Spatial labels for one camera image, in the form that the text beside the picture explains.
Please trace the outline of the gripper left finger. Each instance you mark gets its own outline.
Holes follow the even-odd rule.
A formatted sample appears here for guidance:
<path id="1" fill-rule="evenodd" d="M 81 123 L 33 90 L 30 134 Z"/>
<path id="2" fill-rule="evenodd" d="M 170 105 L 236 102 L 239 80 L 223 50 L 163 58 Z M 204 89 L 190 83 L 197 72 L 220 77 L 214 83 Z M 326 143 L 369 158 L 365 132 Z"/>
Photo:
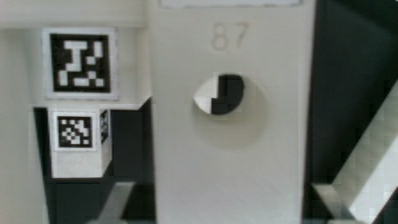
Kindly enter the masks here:
<path id="1" fill-rule="evenodd" d="M 87 224 L 127 224 L 127 222 L 122 220 L 122 213 L 133 187 L 133 182 L 117 182 L 113 184 L 99 216 L 87 222 Z"/>

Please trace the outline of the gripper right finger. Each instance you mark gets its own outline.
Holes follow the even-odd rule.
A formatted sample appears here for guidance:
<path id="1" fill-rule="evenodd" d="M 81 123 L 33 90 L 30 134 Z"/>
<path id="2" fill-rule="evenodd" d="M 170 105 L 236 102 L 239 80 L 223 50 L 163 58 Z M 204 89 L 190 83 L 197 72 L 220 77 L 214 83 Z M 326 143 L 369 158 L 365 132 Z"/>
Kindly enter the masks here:
<path id="1" fill-rule="evenodd" d="M 330 184 L 314 183 L 312 189 L 332 216 L 326 224 L 360 224 L 342 203 L 342 199 L 333 186 Z"/>

